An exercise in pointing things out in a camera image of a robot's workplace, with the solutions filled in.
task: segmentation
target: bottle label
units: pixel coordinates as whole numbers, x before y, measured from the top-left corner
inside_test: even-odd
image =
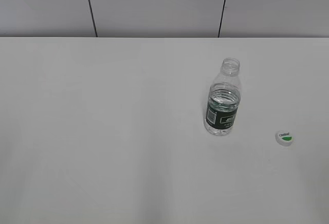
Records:
[[[207,105],[206,121],[207,123],[218,130],[230,128],[235,120],[237,109],[232,112],[221,112],[213,109],[209,103]]]

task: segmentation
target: bottle neck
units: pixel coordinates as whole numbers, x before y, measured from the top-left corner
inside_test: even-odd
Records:
[[[240,62],[234,58],[224,59],[221,67],[221,74],[227,77],[237,77],[240,71]]]

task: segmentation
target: clear plastic bottle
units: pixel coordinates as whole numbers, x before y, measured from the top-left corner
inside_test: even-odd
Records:
[[[241,100],[237,59],[224,59],[220,73],[210,86],[204,124],[208,132],[217,136],[229,134]]]

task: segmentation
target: white table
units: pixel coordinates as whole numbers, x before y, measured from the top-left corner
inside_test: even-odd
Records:
[[[0,52],[1,224],[329,223],[329,39],[2,38]],[[216,137],[203,111],[226,57],[242,101]]]

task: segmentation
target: black line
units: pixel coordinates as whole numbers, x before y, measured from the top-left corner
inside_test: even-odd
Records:
[[[220,37],[220,34],[221,34],[222,21],[223,21],[224,9],[225,9],[225,3],[226,3],[226,0],[224,0],[224,3],[223,3],[223,9],[222,9],[222,16],[221,16],[220,28],[219,28],[219,30],[218,30],[218,37]]]
[[[95,20],[94,20],[94,14],[93,14],[93,9],[92,9],[92,4],[90,3],[90,0],[88,0],[88,3],[89,3],[90,14],[91,14],[92,20],[93,20],[93,26],[94,26],[95,35],[96,35],[96,37],[98,37],[98,35],[97,35],[97,29],[96,29],[96,24],[95,24]]]

